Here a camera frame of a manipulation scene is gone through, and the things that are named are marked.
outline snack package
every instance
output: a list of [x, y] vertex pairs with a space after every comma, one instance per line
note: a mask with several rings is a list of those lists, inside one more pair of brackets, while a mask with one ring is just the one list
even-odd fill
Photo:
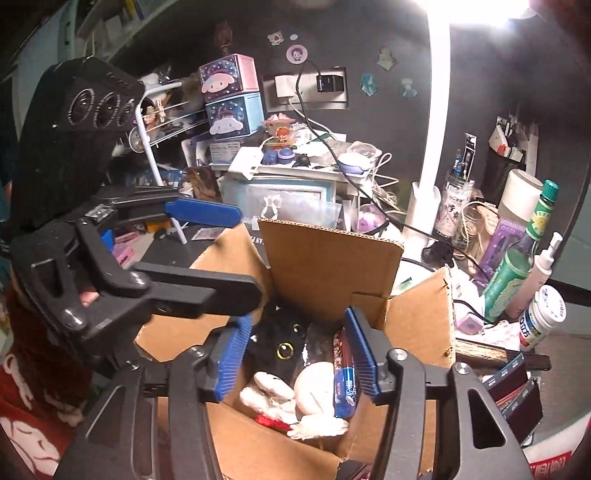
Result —
[[335, 363], [335, 417], [349, 419], [357, 406], [355, 369], [349, 342], [343, 328], [333, 337]]

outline black power adapter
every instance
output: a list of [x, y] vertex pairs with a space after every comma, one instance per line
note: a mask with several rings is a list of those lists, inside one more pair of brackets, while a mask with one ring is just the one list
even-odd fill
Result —
[[345, 78], [340, 75], [316, 75], [316, 85], [320, 93], [345, 91]]

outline wooden stick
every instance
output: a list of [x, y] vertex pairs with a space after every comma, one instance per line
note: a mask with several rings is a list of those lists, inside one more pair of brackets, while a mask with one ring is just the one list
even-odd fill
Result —
[[[474, 368], [491, 367], [498, 368], [506, 365], [521, 352], [507, 350], [505, 348], [471, 340], [456, 339], [456, 359], [465, 362]], [[550, 357], [524, 352], [525, 368], [529, 371], [548, 371], [552, 369]]]

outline black cable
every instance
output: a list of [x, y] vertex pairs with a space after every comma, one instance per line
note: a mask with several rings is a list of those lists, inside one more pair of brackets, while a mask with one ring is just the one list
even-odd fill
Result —
[[[460, 249], [458, 249], [458, 248], [454, 247], [454, 246], [453, 246], [451, 243], [449, 243], [449, 242], [443, 242], [442, 240], [439, 240], [438, 238], [436, 238], [436, 237], [434, 237], [434, 236], [432, 236], [432, 235], [430, 235], [430, 234], [428, 234], [428, 233], [425, 233], [425, 232], [423, 232], [423, 231], [419, 230], [418, 228], [415, 228], [415, 227], [413, 227], [413, 226], [407, 225], [406, 223], [404, 223], [404, 222], [401, 222], [400, 220], [396, 220], [395, 218], [391, 217], [389, 214], [387, 214], [387, 213], [384, 211], [384, 209], [383, 209], [383, 208], [382, 208], [382, 207], [381, 207], [381, 206], [378, 204], [378, 202], [376, 202], [376, 201], [373, 199], [373, 197], [372, 197], [371, 195], [368, 195], [367, 193], [365, 193], [365, 191], [364, 191], [364, 190], [363, 190], [361, 187], [359, 187], [359, 186], [358, 186], [356, 183], [354, 183], [354, 182], [353, 182], [353, 180], [351, 180], [351, 178], [350, 178], [350, 177], [349, 177], [349, 176], [346, 174], [346, 172], [345, 172], [345, 171], [344, 171], [344, 169], [343, 169], [343, 166], [342, 166], [341, 162], [339, 161], [339, 157], [337, 157], [337, 155], [335, 154], [335, 151], [334, 151], [334, 150], [333, 150], [333, 149], [330, 147], [330, 145], [328, 144], [328, 142], [327, 142], [327, 141], [326, 141], [324, 138], [322, 138], [322, 136], [321, 136], [321, 135], [319, 135], [319, 134], [317, 134], [317, 133], [316, 133], [316, 131], [314, 130], [314, 128], [313, 128], [313, 127], [310, 125], [310, 120], [308, 120], [308, 114], [307, 114], [307, 112], [306, 112], [306, 107], [304, 106], [304, 101], [303, 101], [303, 99], [302, 99], [302, 97], [301, 97], [301, 93], [300, 93], [300, 80], [301, 80], [301, 76], [302, 76], [302, 74], [304, 73], [304, 65], [305, 65], [306, 63], [310, 63], [310, 64], [311, 64], [311, 65], [312, 65], [312, 66], [313, 66], [313, 67], [316, 69], [316, 71], [318, 72], [318, 75], [322, 75], [322, 74], [320, 73], [320, 69], [319, 69], [319, 68], [316, 66], [316, 64], [315, 64], [313, 61], [311, 61], [311, 60], [306, 60], [304, 63], [302, 63], [302, 64], [301, 64], [300, 73], [298, 74], [298, 76], [297, 76], [297, 80], [295, 81], [295, 94], [297, 95], [297, 98], [298, 98], [298, 100], [300, 101], [301, 112], [302, 112], [302, 114], [304, 115], [304, 120], [306, 121], [306, 125], [307, 125], [307, 127], [308, 127], [308, 128], [310, 129], [310, 131], [311, 131], [311, 132], [312, 132], [312, 133], [313, 133], [313, 134], [316, 136], [316, 138], [318, 138], [318, 140], [320, 140], [320, 141], [321, 141], [321, 142], [324, 144], [324, 146], [325, 146], [326, 148], [328, 148], [328, 149], [329, 149], [329, 152], [330, 152], [330, 154], [332, 155], [332, 157], [334, 158], [334, 160], [335, 160], [335, 162], [336, 162], [336, 164], [337, 164], [337, 166], [338, 166], [338, 168], [339, 168], [340, 172], [343, 174], [343, 177], [345, 177], [345, 179], [346, 179], [346, 180], [347, 180], [347, 181], [348, 181], [348, 182], [349, 182], [349, 183], [350, 183], [350, 184], [351, 184], [351, 185], [352, 185], [352, 186], [355, 188], [355, 190], [357, 190], [357, 191], [358, 191], [358, 192], [359, 192], [359, 193], [360, 193], [360, 194], [361, 194], [363, 197], [366, 197], [366, 198], [367, 198], [367, 199], [368, 199], [368, 200], [369, 200], [369, 201], [370, 201], [370, 202], [371, 202], [371, 203], [372, 203], [372, 204], [373, 204], [373, 205], [374, 205], [374, 206], [375, 206], [375, 207], [376, 207], [376, 208], [377, 208], [377, 209], [378, 209], [378, 210], [379, 210], [379, 211], [380, 211], [380, 212], [381, 212], [381, 213], [382, 213], [382, 214], [383, 214], [383, 215], [384, 215], [384, 216], [385, 216], [387, 219], [388, 219], [388, 221], [389, 221], [389, 222], [390, 222], [392, 225], [394, 225], [394, 226], [396, 226], [396, 227], [399, 227], [399, 228], [408, 228], [408, 229], [411, 229], [412, 231], [414, 231], [414, 232], [417, 232], [417, 233], [420, 233], [421, 235], [424, 235], [424, 236], [426, 236], [426, 237], [428, 237], [428, 238], [431, 238], [432, 240], [435, 240], [435, 241], [437, 241], [437, 242], [442, 242], [442, 243], [444, 243], [444, 244], [446, 244], [446, 245], [449, 245], [449, 246], [450, 246], [451, 248], [453, 248], [453, 249], [454, 249], [456, 252], [458, 252], [458, 253], [460, 253], [460, 254], [462, 254], [462, 255], [465, 255], [465, 252], [462, 252]], [[469, 260], [470, 260], [472, 263], [474, 263], [475, 267], [476, 267], [478, 270], [480, 270], [480, 271], [482, 272], [482, 274], [485, 276], [485, 278], [486, 278], [487, 280], [490, 280], [490, 278], [488, 278], [488, 275], [487, 275], [487, 273], [486, 273], [486, 272], [485, 272], [485, 271], [482, 269], [482, 267], [481, 267], [480, 265], [478, 265], [478, 262], [476, 262], [476, 261], [472, 260], [471, 258], [469, 258]]]
[[429, 270], [429, 272], [431, 272], [431, 273], [434, 273], [435, 272], [435, 269], [434, 268], [431, 268], [428, 265], [425, 265], [423, 262], [419, 262], [418, 260], [414, 260], [412, 258], [404, 258], [404, 257], [402, 257], [400, 259], [400, 261], [401, 262], [412, 263], [412, 264], [418, 265], [419, 267], [423, 267], [425, 270]]
[[454, 300], [453, 303], [459, 303], [461, 305], [465, 305], [466, 307], [468, 307], [472, 313], [474, 315], [476, 315], [478, 318], [480, 318], [480, 320], [482, 320], [484, 323], [488, 324], [488, 325], [496, 325], [497, 323], [499, 323], [499, 320], [495, 321], [495, 322], [491, 322], [490, 320], [488, 320], [486, 317], [483, 317], [480, 313], [478, 313], [474, 307], [472, 305], [470, 305], [468, 302], [466, 302], [465, 300]]

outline green bottle cap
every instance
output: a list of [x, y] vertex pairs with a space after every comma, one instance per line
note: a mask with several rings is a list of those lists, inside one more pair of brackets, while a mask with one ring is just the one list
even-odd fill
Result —
[[552, 180], [546, 180], [544, 182], [544, 190], [542, 190], [542, 197], [547, 198], [549, 201], [554, 203], [558, 196], [558, 190], [560, 188]]

